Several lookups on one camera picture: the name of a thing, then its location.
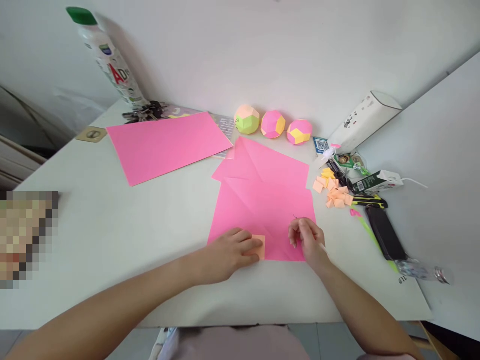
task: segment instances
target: coaster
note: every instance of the coaster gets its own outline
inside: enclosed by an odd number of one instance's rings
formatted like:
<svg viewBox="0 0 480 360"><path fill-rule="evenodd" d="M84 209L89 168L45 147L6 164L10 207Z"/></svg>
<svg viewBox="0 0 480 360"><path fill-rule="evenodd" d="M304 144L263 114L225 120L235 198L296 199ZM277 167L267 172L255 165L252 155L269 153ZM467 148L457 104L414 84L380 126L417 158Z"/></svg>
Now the coaster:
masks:
<svg viewBox="0 0 480 360"><path fill-rule="evenodd" d="M89 143L99 143L107 136L107 130L101 127L89 126L83 130L75 139Z"/></svg>

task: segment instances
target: plastic bottle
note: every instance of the plastic bottle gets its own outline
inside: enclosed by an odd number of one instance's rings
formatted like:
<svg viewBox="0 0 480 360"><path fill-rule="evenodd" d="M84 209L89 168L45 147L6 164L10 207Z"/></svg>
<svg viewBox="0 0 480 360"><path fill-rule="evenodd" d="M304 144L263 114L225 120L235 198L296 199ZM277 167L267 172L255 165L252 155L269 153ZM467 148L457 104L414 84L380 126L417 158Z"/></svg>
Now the plastic bottle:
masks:
<svg viewBox="0 0 480 360"><path fill-rule="evenodd" d="M140 91L120 51L114 46L110 37L99 28L93 14L81 7L67 7L66 11L73 22L78 24L78 34L85 46L123 99L133 109L141 109L142 106L147 105L148 101Z"/></svg>
<svg viewBox="0 0 480 360"><path fill-rule="evenodd" d="M324 166L328 160L334 157L334 155L337 153L337 147L332 147L329 148L328 150L325 150L323 154L321 154L314 162L313 162L313 167L318 170L322 166Z"/></svg>
<svg viewBox="0 0 480 360"><path fill-rule="evenodd" d="M454 284L454 273L449 268L429 266L415 259L396 260L395 264L402 275L420 280L438 281L442 284Z"/></svg>

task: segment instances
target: green bottle cap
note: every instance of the green bottle cap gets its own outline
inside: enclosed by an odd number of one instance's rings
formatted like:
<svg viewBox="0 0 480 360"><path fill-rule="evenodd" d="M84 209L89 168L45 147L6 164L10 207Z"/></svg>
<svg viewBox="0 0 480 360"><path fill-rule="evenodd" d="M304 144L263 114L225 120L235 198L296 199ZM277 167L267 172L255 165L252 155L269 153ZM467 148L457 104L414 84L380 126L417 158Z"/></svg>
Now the green bottle cap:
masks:
<svg viewBox="0 0 480 360"><path fill-rule="evenodd" d="M98 25L94 15L87 9L81 7L67 7L66 12L70 15L74 23L80 25Z"/></svg>

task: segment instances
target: pink shirt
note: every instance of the pink shirt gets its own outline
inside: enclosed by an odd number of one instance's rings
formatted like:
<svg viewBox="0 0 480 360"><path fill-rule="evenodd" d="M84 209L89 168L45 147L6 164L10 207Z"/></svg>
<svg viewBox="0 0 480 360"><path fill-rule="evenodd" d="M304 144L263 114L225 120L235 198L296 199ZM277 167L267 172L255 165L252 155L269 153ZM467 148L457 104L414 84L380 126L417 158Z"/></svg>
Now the pink shirt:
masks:
<svg viewBox="0 0 480 360"><path fill-rule="evenodd" d="M300 341L286 326L206 327L177 329L158 360L308 360ZM364 355L358 360L415 360L409 355Z"/></svg>

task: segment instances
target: green and yellow paper ball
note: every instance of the green and yellow paper ball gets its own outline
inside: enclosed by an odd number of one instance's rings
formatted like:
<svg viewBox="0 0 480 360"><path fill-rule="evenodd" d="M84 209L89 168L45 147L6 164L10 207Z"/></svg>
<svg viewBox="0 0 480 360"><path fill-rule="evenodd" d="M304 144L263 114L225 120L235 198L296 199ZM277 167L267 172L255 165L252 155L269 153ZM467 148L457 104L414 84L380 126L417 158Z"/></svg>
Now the green and yellow paper ball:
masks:
<svg viewBox="0 0 480 360"><path fill-rule="evenodd" d="M235 126L245 135L253 134L260 125L260 114L250 105L242 105L235 113Z"/></svg>

